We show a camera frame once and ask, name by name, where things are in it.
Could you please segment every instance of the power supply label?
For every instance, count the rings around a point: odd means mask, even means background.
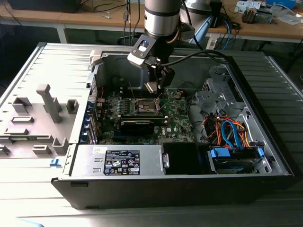
[[[140,152],[138,150],[107,150],[104,174],[140,175]]]

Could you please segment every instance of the motherboard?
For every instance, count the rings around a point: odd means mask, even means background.
[[[157,97],[112,92],[100,103],[99,144],[161,144],[193,142],[186,98],[165,91]]]

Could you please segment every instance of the robotic arm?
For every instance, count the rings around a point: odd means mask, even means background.
[[[179,37],[181,0],[145,0],[145,30],[127,59],[136,67],[147,66],[149,82],[145,86],[150,93],[171,84],[174,70],[162,67],[173,53],[172,43]]]

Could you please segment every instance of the green circuit board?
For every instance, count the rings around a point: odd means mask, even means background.
[[[102,137],[99,144],[161,144],[194,141],[187,117],[186,99],[176,92],[165,92],[158,99],[134,100],[110,95],[105,98],[104,106],[104,115],[100,121]],[[120,123],[127,120],[153,122],[153,133],[144,136],[123,135],[120,131]]]

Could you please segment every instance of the blue cable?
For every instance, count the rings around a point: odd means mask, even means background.
[[[237,128],[231,121],[225,121],[225,122],[223,122],[223,124],[221,126],[221,133],[222,133],[223,140],[225,140],[225,142],[228,143],[228,145],[231,146],[231,148],[233,148],[232,143],[225,136],[225,125],[226,124],[230,124],[232,126],[233,136],[235,137],[236,145],[240,150],[243,150],[244,147],[242,146],[241,141],[239,140]]]
[[[223,20],[225,23],[226,23],[226,25],[227,25],[227,27],[228,27],[228,38],[227,38],[227,41],[226,41],[226,43],[225,43],[225,46],[223,47],[223,49],[222,50],[225,50],[225,48],[227,47],[227,45],[228,45],[228,42],[229,42],[229,38],[231,37],[231,27],[229,26],[229,23],[226,21],[226,20]]]

